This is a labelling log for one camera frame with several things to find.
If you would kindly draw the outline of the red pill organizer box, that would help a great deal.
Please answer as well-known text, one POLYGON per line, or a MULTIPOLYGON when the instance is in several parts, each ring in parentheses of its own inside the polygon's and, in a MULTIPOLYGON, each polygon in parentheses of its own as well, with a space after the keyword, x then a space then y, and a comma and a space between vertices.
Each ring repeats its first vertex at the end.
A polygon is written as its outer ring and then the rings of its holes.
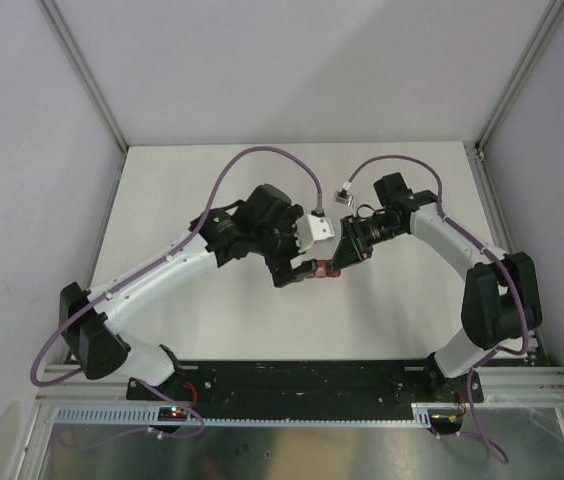
POLYGON ((321 279, 321 278, 338 278, 341 271, 332 268, 330 260, 312 259, 304 262, 302 266, 306 266, 308 272, 304 275, 305 279, 321 279))

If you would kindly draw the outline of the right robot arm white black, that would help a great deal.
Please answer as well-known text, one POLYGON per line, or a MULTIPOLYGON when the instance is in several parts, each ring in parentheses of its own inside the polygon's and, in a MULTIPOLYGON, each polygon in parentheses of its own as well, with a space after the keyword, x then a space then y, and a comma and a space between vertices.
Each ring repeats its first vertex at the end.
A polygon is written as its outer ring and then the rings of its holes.
POLYGON ((461 328, 432 355, 424 376, 426 393, 448 400, 460 378, 484 357, 507 350, 507 341, 529 345, 543 321, 535 265, 524 252, 514 254, 478 239, 439 212, 429 190, 414 192, 394 173, 374 184, 380 209, 368 217, 349 215, 340 222, 341 238, 329 269, 339 272, 371 258, 375 245, 409 234, 441 256, 464 282, 461 328))

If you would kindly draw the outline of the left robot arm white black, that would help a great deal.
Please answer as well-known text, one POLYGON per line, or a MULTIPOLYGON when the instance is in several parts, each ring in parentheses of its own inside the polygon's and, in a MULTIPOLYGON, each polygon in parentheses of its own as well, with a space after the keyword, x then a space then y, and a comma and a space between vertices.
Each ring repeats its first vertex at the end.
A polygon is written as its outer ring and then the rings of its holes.
POLYGON ((127 328, 154 301, 195 278, 249 254, 264 258, 275 287, 316 273, 318 263, 292 260, 334 235, 323 214, 307 213, 282 191, 260 185, 245 200, 213 208, 153 258, 88 290, 73 282, 60 293, 62 337, 89 380, 112 373, 139 378, 163 399, 176 397, 184 376, 173 352, 132 337, 127 328))

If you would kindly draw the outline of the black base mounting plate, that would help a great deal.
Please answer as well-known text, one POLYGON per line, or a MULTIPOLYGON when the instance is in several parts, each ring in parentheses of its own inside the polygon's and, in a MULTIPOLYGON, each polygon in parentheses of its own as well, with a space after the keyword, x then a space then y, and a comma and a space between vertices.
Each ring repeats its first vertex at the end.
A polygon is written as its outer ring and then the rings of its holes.
POLYGON ((377 413, 414 403, 483 401, 478 375, 447 379, 426 360, 191 361, 158 393, 210 413, 377 413))

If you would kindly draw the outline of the right aluminium frame post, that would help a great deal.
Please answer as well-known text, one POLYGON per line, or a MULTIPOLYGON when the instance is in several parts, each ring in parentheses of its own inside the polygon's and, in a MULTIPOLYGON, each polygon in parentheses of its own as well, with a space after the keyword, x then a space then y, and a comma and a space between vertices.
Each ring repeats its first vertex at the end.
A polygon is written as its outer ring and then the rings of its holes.
POLYGON ((479 157, 484 155, 486 146, 506 118, 563 20, 564 0, 549 1, 484 126, 473 142, 473 148, 479 157))

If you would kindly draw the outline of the aluminium frame post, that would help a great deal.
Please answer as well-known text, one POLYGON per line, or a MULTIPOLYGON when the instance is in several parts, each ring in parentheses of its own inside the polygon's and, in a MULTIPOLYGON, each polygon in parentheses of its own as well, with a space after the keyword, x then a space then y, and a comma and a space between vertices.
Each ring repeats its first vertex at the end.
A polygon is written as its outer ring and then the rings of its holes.
POLYGON ((115 119, 113 111, 107 101, 95 75, 90 68, 86 56, 80 48, 71 28, 56 1, 37 0, 42 15, 48 23, 53 35, 64 55, 66 56, 74 74, 82 85, 84 92, 112 141, 122 154, 126 154, 129 144, 115 119))
POLYGON ((564 0, 549 1, 484 126, 473 142, 473 148, 479 157, 484 155, 486 146, 506 118, 563 20, 564 0))

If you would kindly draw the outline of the left aluminium frame post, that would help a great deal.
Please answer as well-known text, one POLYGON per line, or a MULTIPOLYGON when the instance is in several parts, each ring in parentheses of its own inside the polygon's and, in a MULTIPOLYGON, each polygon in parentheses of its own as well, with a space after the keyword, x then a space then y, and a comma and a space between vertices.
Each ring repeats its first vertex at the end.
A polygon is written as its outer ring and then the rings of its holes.
POLYGON ((115 119, 113 111, 107 101, 95 75, 90 68, 86 56, 80 48, 71 28, 56 1, 37 0, 42 15, 48 23, 53 35, 64 55, 66 56, 74 74, 82 85, 84 92, 112 141, 122 154, 126 154, 129 144, 115 119))

